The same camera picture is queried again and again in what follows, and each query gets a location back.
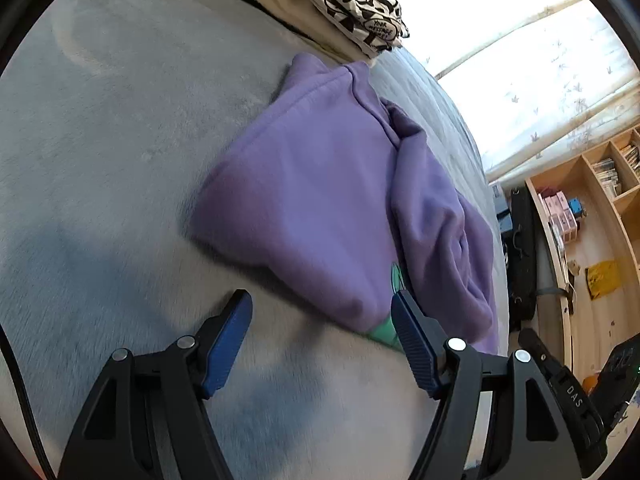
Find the wooden bookshelf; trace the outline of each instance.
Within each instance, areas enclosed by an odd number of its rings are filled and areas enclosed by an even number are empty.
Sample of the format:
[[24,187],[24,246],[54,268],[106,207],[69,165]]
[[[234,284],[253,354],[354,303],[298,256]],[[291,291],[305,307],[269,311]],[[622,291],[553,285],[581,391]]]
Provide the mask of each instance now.
[[[558,287],[567,288],[566,269],[538,193],[547,187],[561,190],[568,200],[578,198],[587,213],[578,240],[566,245],[566,260],[576,260],[582,269],[575,280],[574,313],[565,298],[558,301],[559,316],[538,311],[540,338],[561,341],[562,348],[550,349],[580,381],[602,368],[615,345],[640,333],[640,180],[620,151],[630,143],[640,147],[638,130],[629,129],[527,180]],[[593,164],[605,158],[613,159],[618,172],[622,193],[615,198],[606,194],[593,171]],[[622,286],[592,301],[584,269],[603,260],[616,261]]]

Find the bed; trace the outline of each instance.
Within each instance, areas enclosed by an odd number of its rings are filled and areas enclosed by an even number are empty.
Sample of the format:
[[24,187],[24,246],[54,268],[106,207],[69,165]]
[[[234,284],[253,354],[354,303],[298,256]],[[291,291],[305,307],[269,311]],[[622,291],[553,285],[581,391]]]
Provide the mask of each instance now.
[[[113,349],[163,349],[245,288],[254,320],[207,403],[236,478],[409,475],[436,403],[404,356],[185,235],[216,156],[268,106],[300,51],[313,52],[239,0],[56,0],[0,78],[0,321],[54,468]],[[408,52],[383,54],[371,81],[431,127],[431,149],[492,227],[505,354],[506,272],[474,140]],[[470,465],[489,405],[483,397]],[[35,463],[3,362],[0,417]],[[159,445],[177,478],[167,439]]]

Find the purple garment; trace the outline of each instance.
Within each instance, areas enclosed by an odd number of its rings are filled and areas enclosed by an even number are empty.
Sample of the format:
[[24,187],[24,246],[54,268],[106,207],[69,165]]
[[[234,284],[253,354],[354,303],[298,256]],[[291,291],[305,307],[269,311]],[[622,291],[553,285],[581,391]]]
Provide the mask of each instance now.
[[399,262],[425,314],[495,352],[493,235],[426,139],[364,62],[330,70],[299,54],[207,178],[192,232],[356,332],[388,317]]

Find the blue gripper pad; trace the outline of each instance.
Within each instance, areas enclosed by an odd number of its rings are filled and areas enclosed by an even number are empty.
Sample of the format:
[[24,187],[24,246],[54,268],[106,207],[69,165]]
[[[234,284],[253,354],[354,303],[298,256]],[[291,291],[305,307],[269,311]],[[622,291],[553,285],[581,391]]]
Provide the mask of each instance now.
[[225,385],[249,329],[253,311],[249,293],[236,290],[222,313],[207,319],[198,331],[196,338],[202,350],[198,360],[206,370],[201,383],[205,399]]
[[[411,371],[414,374],[415,382],[430,397],[436,397],[442,389],[442,384],[438,378],[437,357],[416,316],[425,317],[407,291],[401,290],[393,296],[391,300],[391,319],[396,327],[400,344],[409,361]],[[443,344],[444,340],[434,343]]]

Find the curtain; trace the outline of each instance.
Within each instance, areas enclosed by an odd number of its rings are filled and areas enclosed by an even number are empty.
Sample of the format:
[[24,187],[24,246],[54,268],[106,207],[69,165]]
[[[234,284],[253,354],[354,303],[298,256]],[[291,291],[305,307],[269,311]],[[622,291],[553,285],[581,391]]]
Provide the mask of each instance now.
[[640,73],[588,0],[400,3],[405,47],[446,73],[490,182],[516,184],[640,121]]

